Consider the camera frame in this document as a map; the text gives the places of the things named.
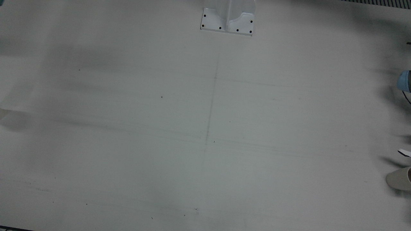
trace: blue object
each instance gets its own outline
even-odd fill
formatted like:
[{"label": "blue object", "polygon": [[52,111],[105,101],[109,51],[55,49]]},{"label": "blue object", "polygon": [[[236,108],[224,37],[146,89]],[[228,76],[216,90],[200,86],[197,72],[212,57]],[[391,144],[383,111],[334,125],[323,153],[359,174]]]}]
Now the blue object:
[{"label": "blue object", "polygon": [[398,78],[397,88],[402,91],[410,92],[410,81],[408,80],[409,77],[411,77],[410,71],[403,71]]}]

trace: ventilation grille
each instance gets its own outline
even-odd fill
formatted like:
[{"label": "ventilation grille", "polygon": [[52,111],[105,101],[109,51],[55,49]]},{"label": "ventilation grille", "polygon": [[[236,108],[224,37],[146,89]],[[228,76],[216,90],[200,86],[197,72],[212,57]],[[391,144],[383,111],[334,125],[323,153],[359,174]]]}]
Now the ventilation grille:
[{"label": "ventilation grille", "polygon": [[396,7],[401,9],[410,9],[411,0],[341,0],[346,2],[358,2],[370,5],[385,7]]}]

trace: white tabletop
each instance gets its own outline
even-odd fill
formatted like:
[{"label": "white tabletop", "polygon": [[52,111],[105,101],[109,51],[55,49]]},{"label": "white tabletop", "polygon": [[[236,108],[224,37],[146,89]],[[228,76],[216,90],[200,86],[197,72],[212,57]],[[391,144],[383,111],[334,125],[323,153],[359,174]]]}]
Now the white tabletop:
[{"label": "white tabletop", "polygon": [[0,225],[408,230],[385,176],[411,164],[411,11],[258,0],[252,37],[202,11],[5,1]]}]

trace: white mounting bracket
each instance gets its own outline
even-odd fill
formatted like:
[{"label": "white mounting bracket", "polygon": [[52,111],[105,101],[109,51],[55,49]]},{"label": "white mounting bracket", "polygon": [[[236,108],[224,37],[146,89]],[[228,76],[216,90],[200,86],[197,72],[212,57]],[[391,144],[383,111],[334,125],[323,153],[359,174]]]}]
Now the white mounting bracket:
[{"label": "white mounting bracket", "polygon": [[255,8],[254,0],[206,0],[200,29],[252,36]]}]

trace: white cup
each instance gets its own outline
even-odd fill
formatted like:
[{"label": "white cup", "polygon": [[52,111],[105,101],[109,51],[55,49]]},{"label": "white cup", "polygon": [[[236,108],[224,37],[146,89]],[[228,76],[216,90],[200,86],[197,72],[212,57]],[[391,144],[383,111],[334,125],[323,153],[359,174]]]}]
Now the white cup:
[{"label": "white cup", "polygon": [[411,191],[411,166],[389,173],[386,177],[390,187]]}]

